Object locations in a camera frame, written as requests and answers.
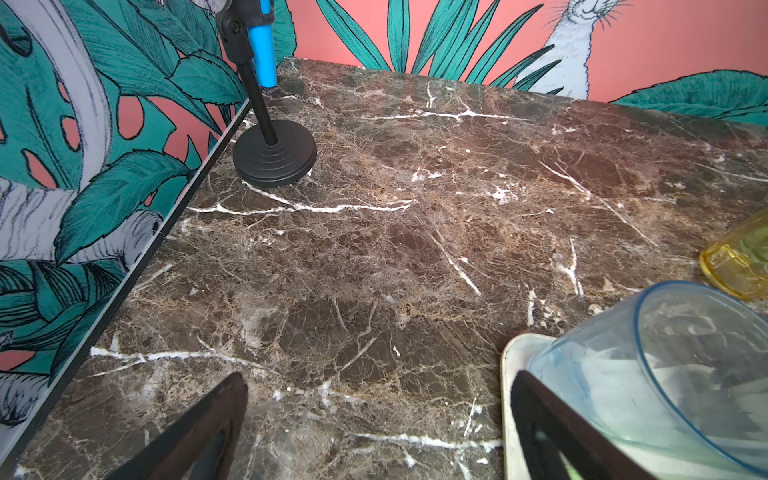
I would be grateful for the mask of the blue tall plastic glass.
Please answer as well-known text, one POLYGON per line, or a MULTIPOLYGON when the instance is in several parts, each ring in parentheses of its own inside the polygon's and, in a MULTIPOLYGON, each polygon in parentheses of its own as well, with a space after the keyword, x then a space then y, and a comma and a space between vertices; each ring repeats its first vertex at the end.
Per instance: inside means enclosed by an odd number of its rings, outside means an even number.
POLYGON ((653 285, 527 369, 657 478, 767 475, 767 320, 713 288, 653 285))

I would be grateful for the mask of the short yellow glass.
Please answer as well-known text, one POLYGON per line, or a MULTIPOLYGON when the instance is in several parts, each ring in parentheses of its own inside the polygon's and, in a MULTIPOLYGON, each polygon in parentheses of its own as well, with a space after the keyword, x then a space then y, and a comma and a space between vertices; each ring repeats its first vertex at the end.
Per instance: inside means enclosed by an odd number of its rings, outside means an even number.
POLYGON ((757 212, 699 255, 706 278, 741 300, 767 298, 767 209, 757 212))

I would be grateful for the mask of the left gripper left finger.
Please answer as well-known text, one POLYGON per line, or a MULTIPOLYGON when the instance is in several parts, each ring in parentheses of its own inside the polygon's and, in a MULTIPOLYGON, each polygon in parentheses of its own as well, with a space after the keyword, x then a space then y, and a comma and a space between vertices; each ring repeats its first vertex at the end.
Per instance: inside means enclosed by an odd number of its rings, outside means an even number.
POLYGON ((227 376, 109 479, 226 479, 248 401, 239 372, 227 376))

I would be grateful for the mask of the beige plastic tray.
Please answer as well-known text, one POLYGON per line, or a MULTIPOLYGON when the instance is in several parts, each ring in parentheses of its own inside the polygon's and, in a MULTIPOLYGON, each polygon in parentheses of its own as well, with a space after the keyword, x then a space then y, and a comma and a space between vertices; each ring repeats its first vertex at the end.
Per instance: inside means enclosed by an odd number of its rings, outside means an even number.
POLYGON ((524 334, 502 356, 510 479, 763 479, 767 347, 733 333, 613 345, 524 334))

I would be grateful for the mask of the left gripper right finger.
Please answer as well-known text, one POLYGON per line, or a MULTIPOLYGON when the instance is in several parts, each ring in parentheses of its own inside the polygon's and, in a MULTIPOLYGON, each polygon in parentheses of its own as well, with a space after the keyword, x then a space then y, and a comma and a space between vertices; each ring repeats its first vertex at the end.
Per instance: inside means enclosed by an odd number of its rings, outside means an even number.
POLYGON ((530 372, 517 373, 510 406, 532 479, 651 479, 530 372))

